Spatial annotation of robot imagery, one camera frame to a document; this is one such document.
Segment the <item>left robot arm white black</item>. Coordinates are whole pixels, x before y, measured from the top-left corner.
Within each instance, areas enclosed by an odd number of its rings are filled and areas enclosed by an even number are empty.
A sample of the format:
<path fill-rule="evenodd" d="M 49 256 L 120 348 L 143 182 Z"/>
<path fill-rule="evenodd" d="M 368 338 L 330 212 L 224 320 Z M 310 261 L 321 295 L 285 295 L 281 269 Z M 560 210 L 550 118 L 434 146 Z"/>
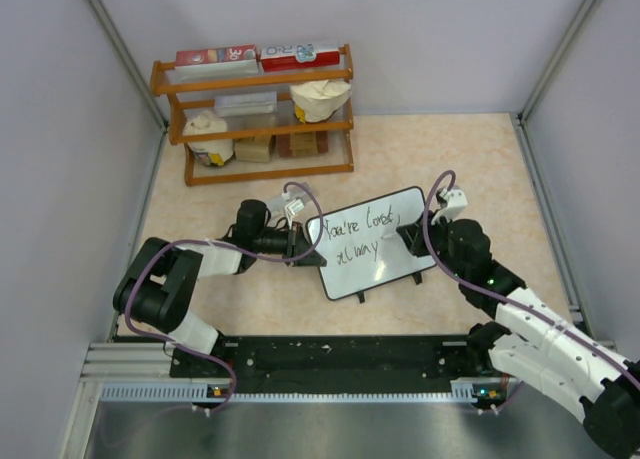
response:
<path fill-rule="evenodd" d="M 146 240 L 116 288 L 114 309 L 194 350 L 192 363 L 203 374 L 220 373 L 227 361 L 225 349 L 216 345 L 221 334 L 190 310 L 197 280 L 242 274 L 258 259 L 326 266 L 302 224 L 294 220 L 312 201 L 302 191 L 284 193 L 272 203 L 244 200 L 236 222 L 213 242 Z"/>

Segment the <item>black framed whiteboard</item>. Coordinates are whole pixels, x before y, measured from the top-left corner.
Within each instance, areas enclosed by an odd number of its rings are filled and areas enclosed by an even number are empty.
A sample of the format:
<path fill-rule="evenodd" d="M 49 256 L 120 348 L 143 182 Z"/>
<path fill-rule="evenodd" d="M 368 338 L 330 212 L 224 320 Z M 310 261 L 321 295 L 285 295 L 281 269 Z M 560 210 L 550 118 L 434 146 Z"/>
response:
<path fill-rule="evenodd" d="M 319 268 L 326 297 L 336 301 L 361 296 L 433 268 L 430 256 L 412 256 L 400 236 L 380 239 L 419 219 L 424 202 L 423 190 L 413 186 L 309 219 L 309 240 L 319 243 L 315 251 L 327 260 Z"/>

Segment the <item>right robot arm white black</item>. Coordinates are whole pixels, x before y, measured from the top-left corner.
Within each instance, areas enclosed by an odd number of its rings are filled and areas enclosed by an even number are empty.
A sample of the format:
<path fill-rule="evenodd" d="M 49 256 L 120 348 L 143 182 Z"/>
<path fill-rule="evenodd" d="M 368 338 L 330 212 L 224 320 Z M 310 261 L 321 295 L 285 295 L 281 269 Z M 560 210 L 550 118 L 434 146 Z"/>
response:
<path fill-rule="evenodd" d="M 412 255 L 431 257 L 490 317 L 469 332 L 466 359 L 474 372 L 497 370 L 536 389 L 573 415 L 606 454 L 638 454 L 638 362 L 555 313 L 493 257 L 478 222 L 419 219 L 396 231 Z"/>

